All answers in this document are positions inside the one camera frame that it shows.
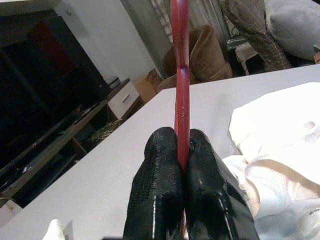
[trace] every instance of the textured black surface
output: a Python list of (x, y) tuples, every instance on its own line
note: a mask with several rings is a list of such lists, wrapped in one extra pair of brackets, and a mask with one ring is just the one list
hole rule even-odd
[(258, 240), (237, 180), (215, 157), (206, 135), (190, 131), (186, 218), (190, 240)]
[(175, 131), (170, 127), (156, 130), (144, 157), (133, 179), (123, 238), (177, 239), (184, 204)]

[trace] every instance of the window curtain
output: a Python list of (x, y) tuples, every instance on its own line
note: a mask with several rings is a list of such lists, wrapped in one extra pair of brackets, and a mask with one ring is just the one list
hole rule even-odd
[[(131, 17), (135, 28), (163, 78), (163, 59), (172, 47), (170, 33), (164, 15), (170, 18), (170, 0), (121, 0), (124, 8)], [(190, 0), (189, 1), (190, 30), (202, 25), (211, 25), (217, 35), (219, 44), (225, 57), (227, 41), (230, 38), (225, 18), (218, 0)]]

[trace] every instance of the drawer handle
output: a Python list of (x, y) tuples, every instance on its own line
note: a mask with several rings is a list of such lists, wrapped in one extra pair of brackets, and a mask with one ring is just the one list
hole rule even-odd
[(128, 97), (130, 97), (130, 94), (127, 94), (123, 99), (122, 99), (122, 101), (121, 102), (125, 102), (125, 100), (127, 100), (128, 99)]

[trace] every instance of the gray pillow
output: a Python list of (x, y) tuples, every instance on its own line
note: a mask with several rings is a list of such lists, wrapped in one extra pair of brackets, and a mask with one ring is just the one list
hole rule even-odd
[(320, 5), (312, 0), (264, 0), (268, 31), (291, 55), (313, 60), (320, 47)]

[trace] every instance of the brown armchair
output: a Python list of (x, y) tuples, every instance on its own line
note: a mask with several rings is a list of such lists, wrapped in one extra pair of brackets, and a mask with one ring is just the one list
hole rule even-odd
[[(190, 84), (232, 78), (230, 64), (225, 61), (211, 26), (204, 25), (191, 31), (189, 41)], [(176, 87), (177, 66), (173, 48), (165, 55), (163, 68), (169, 77), (158, 86), (157, 92)]]

